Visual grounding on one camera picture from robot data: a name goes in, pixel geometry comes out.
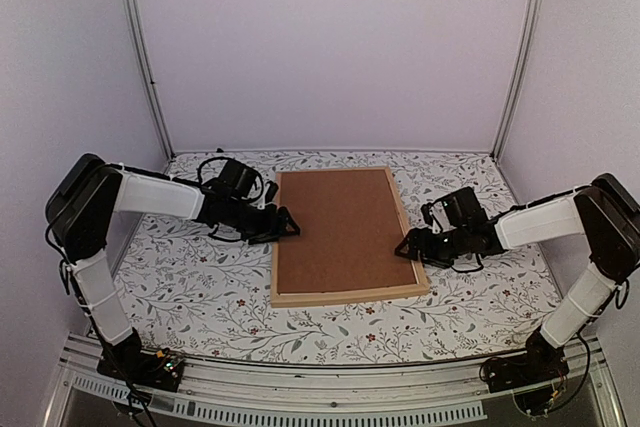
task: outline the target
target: cork board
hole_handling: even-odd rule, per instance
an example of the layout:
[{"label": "cork board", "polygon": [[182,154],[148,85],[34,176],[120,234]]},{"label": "cork board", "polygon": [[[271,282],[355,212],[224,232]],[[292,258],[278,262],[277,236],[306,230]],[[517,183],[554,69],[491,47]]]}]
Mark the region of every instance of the cork board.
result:
[{"label": "cork board", "polygon": [[302,229],[274,244],[272,307],[424,295],[419,262],[393,255],[409,222],[388,167],[281,172],[277,202]]}]

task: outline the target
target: white wall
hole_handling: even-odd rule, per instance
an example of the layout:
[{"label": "white wall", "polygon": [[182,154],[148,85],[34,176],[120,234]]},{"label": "white wall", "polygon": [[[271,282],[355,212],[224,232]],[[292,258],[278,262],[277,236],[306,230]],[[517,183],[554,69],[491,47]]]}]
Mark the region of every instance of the white wall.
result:
[{"label": "white wall", "polygon": [[[543,0],[502,164],[519,200],[611,172],[640,199],[640,0]],[[545,245],[566,291],[588,260],[581,238]],[[599,338],[629,425],[640,425],[640,274]]]},{"label": "white wall", "polygon": [[[84,326],[43,240],[46,200],[85,151],[163,159],[121,0],[0,0],[0,59],[0,425],[25,427]],[[114,244],[128,227],[116,221]]]},{"label": "white wall", "polygon": [[177,150],[489,151],[526,0],[139,0]]}]

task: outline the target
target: floral tablecloth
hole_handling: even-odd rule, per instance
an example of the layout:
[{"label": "floral tablecloth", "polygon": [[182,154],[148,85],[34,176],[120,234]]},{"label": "floral tablecloth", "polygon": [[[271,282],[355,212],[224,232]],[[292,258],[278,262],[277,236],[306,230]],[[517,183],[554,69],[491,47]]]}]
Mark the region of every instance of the floral tablecloth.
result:
[{"label": "floral tablecloth", "polygon": [[[406,152],[225,154],[275,172],[388,165],[412,226],[420,205],[472,186],[493,215],[512,196],[487,155]],[[208,154],[184,154],[170,173],[195,178]],[[215,166],[205,169],[204,177]],[[431,292],[404,300],[271,309],[270,245],[226,244],[206,226],[147,215],[118,271],[120,298],[143,342],[195,355],[301,364],[463,358],[522,347],[559,296],[537,246],[486,259],[474,274],[426,267]],[[461,261],[458,268],[472,268]]]}]

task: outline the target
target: wire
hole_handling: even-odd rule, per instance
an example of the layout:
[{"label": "wire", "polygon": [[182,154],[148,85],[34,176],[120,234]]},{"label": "wire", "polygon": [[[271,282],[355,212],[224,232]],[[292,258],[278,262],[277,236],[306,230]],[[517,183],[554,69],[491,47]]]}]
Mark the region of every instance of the wire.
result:
[{"label": "wire", "polygon": [[135,407],[133,406],[133,397],[131,395],[128,396],[127,398],[128,402],[129,402],[129,418],[131,420],[133,420],[136,425],[138,425],[139,427],[146,427],[146,425],[144,425],[142,422],[140,422],[140,419],[138,419],[138,417],[136,417],[136,415],[138,415],[137,413],[134,413],[134,409]]},{"label": "wire", "polygon": [[214,235],[213,233],[209,234],[209,237],[212,238],[213,240],[219,240],[220,242],[226,242],[227,244],[235,244],[236,242],[240,242],[241,240],[244,240],[242,237],[238,237],[237,239],[226,239],[224,237],[218,237],[217,235]]},{"label": "wire", "polygon": [[482,260],[480,260],[480,254],[476,254],[476,262],[478,263],[478,267],[476,267],[474,269],[458,270],[452,265],[451,266],[451,270],[453,270],[457,274],[474,274],[474,273],[480,272],[482,269],[484,269],[484,264],[482,263]]},{"label": "wire", "polygon": [[504,212],[499,213],[498,215],[493,217],[491,220],[496,221],[499,218],[504,217],[505,215],[510,214],[511,212],[514,212],[516,210],[529,209],[531,207],[535,207],[537,205],[544,204],[545,202],[549,202],[550,200],[557,199],[558,197],[564,197],[565,195],[569,195],[569,194],[573,194],[573,193],[576,193],[576,192],[580,192],[581,190],[584,190],[587,187],[590,187],[590,186],[589,185],[581,185],[581,186],[575,187],[575,188],[573,188],[571,190],[565,190],[564,192],[558,192],[556,194],[547,195],[546,197],[542,197],[541,199],[534,200],[532,202],[529,202],[528,204],[512,205],[508,210],[505,210]]},{"label": "wire", "polygon": [[[200,186],[204,184],[204,179],[202,178],[202,169],[206,165],[209,165],[211,162],[217,162],[220,160],[224,160],[224,161],[232,160],[232,161],[238,162],[236,159],[233,159],[231,157],[226,157],[224,155],[217,156],[217,157],[210,157],[208,159],[203,160],[202,162],[200,162],[200,165],[198,165],[198,168],[196,169],[196,173],[198,175],[198,184],[200,184]],[[257,170],[255,172],[256,174],[258,174],[258,180],[260,181],[260,189],[259,189],[258,195],[256,195],[255,197],[251,197],[247,199],[238,199],[238,200],[251,204],[256,200],[260,199],[260,197],[262,197],[262,194],[264,193],[264,179],[262,178],[262,174],[260,172],[258,172]]]},{"label": "wire", "polygon": [[578,387],[576,388],[576,390],[573,391],[573,393],[569,396],[569,398],[563,404],[549,409],[546,412],[547,414],[550,414],[552,412],[557,412],[558,410],[563,409],[567,404],[569,404],[569,402],[571,402],[573,399],[576,398],[576,396],[580,393],[580,390],[582,390],[582,387],[584,386],[584,384],[587,382],[587,377],[589,376],[589,367],[591,365],[591,349],[589,348],[589,344],[587,343],[586,340],[584,340],[580,332],[576,334],[576,337],[580,339],[580,342],[582,342],[582,345],[584,345],[584,348],[587,351],[587,366],[584,369],[584,374],[582,375],[582,379],[580,379],[580,383],[578,384]]},{"label": "wire", "polygon": [[56,252],[58,252],[58,254],[60,254],[60,256],[62,257],[62,261],[70,264],[71,262],[69,262],[69,259],[67,258],[67,254],[65,254],[65,252],[58,247],[52,240],[50,237],[51,234],[51,229],[53,229],[53,224],[60,218],[60,215],[65,211],[66,209],[66,205],[65,207],[63,207],[60,212],[58,212],[58,214],[53,218],[53,220],[51,221],[51,223],[47,226],[46,230],[44,231],[44,240],[47,243],[47,245],[49,245],[49,247],[51,247],[53,250],[55,250]]},{"label": "wire", "polygon": [[620,285],[624,285],[624,294],[622,296],[622,300],[620,299],[620,291],[622,289],[616,290],[616,309],[622,310],[624,304],[627,303],[627,299],[629,298],[629,289],[631,288],[631,284],[629,284],[629,279],[624,279],[624,282]]},{"label": "wire", "polygon": [[58,273],[60,274],[60,280],[62,281],[62,285],[64,285],[64,291],[69,295],[71,292],[69,291],[69,272],[66,269],[67,263],[64,259],[60,260],[58,264]]},{"label": "wire", "polygon": [[559,391],[560,393],[562,393],[562,392],[564,392],[565,390],[567,390],[567,382],[568,382],[568,379],[567,379],[567,376],[566,376],[566,375],[564,375],[564,374],[563,374],[562,372],[560,372],[559,370],[558,370],[558,374],[560,374],[560,386],[558,387],[558,391]]}]

